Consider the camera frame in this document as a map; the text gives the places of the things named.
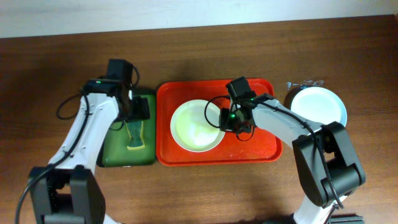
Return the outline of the green plastic tray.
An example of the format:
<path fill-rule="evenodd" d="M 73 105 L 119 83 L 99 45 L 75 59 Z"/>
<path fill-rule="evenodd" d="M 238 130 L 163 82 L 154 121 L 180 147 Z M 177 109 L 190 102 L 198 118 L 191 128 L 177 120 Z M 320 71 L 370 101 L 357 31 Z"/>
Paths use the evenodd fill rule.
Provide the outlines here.
<path fill-rule="evenodd" d="M 101 147 L 96 165 L 100 167 L 146 166 L 155 161 L 156 145 L 156 96 L 155 90 L 138 88 L 134 95 L 148 99 L 150 118 L 142 122 L 144 145 L 130 147 L 132 136 L 122 122 L 114 122 L 108 130 Z"/>

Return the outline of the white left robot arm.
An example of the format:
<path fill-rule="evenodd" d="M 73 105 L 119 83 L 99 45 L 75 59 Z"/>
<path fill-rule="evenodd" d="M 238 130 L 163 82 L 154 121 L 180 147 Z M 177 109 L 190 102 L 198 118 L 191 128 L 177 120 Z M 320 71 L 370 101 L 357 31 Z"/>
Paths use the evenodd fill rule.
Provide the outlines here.
<path fill-rule="evenodd" d="M 80 107 L 62 146 L 45 167 L 33 167 L 20 196 L 14 223 L 31 197 L 37 223 L 115 223 L 95 179 L 103 141 L 126 100 L 134 121 L 149 118 L 147 98 L 141 96 L 79 93 Z"/>

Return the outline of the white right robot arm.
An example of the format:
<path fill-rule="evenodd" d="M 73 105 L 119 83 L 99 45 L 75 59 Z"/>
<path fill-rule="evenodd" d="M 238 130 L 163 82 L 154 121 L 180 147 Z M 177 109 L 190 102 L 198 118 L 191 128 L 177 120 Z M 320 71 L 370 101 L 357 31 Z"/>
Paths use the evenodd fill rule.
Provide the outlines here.
<path fill-rule="evenodd" d="M 294 151 L 300 185 L 305 193 L 301 206 L 281 223 L 330 223 L 343 200 L 366 181 L 366 174 L 345 127 L 334 121 L 321 124 L 282 106 L 269 94 L 257 96 L 245 90 L 227 96 L 218 128 L 227 133 L 253 133 L 263 129 Z"/>

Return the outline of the yellow green sponge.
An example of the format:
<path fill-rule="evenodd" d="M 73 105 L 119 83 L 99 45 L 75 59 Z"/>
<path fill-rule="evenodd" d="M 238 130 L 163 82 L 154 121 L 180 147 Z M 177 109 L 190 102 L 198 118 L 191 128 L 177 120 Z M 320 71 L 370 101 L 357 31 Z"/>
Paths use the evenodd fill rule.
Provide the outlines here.
<path fill-rule="evenodd" d="M 129 135 L 129 144 L 127 145 L 128 150 L 140 150 L 145 148 L 144 143 L 144 125 L 143 121 L 133 121 L 126 124 L 127 133 Z"/>

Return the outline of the cream white plate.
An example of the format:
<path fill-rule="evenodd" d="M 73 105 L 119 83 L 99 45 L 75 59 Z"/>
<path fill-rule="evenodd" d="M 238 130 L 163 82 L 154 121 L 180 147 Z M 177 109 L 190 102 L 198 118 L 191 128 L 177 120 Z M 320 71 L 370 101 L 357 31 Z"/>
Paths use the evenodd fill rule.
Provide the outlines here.
<path fill-rule="evenodd" d="M 207 108 L 206 100 L 190 100 L 180 105 L 173 113 L 170 131 L 175 142 L 190 152 L 206 152 L 221 143 L 225 132 L 217 126 L 220 109 L 213 103 Z"/>

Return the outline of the light blue plate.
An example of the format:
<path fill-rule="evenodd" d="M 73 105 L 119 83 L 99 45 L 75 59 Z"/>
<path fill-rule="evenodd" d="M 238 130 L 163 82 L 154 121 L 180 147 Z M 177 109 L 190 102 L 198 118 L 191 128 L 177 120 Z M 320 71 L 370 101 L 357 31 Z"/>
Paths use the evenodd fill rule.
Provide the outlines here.
<path fill-rule="evenodd" d="M 290 110 L 323 124 L 336 121 L 346 126 L 348 121 L 347 110 L 340 97 L 322 87 L 313 86 L 300 90 L 293 97 Z"/>

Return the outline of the red plastic tray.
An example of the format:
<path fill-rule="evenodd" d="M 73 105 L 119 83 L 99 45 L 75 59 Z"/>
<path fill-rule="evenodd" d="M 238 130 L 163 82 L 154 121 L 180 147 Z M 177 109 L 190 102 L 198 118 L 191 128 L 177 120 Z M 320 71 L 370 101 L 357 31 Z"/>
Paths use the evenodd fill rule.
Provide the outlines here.
<path fill-rule="evenodd" d="M 278 160 L 282 141 L 265 130 L 255 129 L 254 135 L 225 134 L 223 140 L 206 152 L 190 152 L 172 137 L 170 122 L 175 110 L 190 100 L 208 101 L 227 95 L 229 80 L 201 80 L 163 83 L 157 89 L 156 156 L 165 166 L 197 166 L 215 164 L 263 163 Z"/>

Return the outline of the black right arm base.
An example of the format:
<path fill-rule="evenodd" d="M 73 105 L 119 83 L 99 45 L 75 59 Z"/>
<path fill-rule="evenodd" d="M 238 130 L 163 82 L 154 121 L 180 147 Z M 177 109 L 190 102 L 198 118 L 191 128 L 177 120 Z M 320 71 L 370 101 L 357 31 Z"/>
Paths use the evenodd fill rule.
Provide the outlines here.
<path fill-rule="evenodd" d="M 327 224 L 365 224 L 363 216 L 340 216 L 331 217 Z"/>

